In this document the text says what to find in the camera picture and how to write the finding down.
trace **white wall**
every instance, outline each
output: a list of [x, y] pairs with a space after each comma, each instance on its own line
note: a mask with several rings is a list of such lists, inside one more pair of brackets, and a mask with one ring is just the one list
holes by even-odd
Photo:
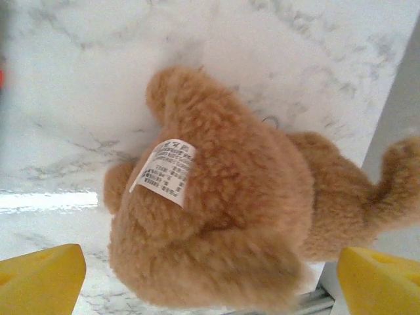
[[[363, 164], [372, 180], [379, 178], [381, 156], [386, 148], [412, 134], [420, 134], [420, 21], [417, 21]], [[420, 261], [420, 226], [385, 233], [373, 248]], [[331, 315], [344, 315], [348, 310], [337, 281], [336, 267], [336, 263], [325, 266], [321, 283], [336, 299]]]

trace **white fabric tag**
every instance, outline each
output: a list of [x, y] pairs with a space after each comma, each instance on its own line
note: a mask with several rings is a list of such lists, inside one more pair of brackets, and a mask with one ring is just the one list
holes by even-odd
[[171, 139], [158, 144], [150, 154], [133, 185], [151, 191], [184, 206], [184, 193], [196, 149], [189, 143]]

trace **stuffed animal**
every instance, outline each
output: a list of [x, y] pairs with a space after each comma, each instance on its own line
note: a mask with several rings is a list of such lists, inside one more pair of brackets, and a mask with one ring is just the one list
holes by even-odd
[[158, 72], [146, 102], [158, 138], [104, 179], [110, 264], [145, 302], [286, 310], [306, 262], [420, 221], [420, 137], [389, 149], [374, 186], [330, 141], [265, 125], [201, 70]]

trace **white marble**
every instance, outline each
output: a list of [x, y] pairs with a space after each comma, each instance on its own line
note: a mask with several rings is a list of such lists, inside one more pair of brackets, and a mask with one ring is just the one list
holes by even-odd
[[[319, 131], [361, 165], [420, 10], [417, 0], [8, 2], [0, 259], [80, 243], [77, 314], [153, 312], [108, 269], [110, 218], [96, 193], [107, 166], [158, 132], [144, 104], [157, 69], [204, 65], [267, 123]], [[82, 195], [56, 195], [67, 192]]]

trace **teddy bear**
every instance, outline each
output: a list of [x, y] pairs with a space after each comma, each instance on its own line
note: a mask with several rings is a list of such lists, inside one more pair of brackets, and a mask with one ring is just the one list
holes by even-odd
[[418, 136], [388, 149], [374, 185], [332, 142], [264, 124], [202, 69], [159, 71], [146, 103], [160, 134], [107, 171], [104, 204], [110, 266], [147, 303], [287, 310], [307, 262], [420, 221]]

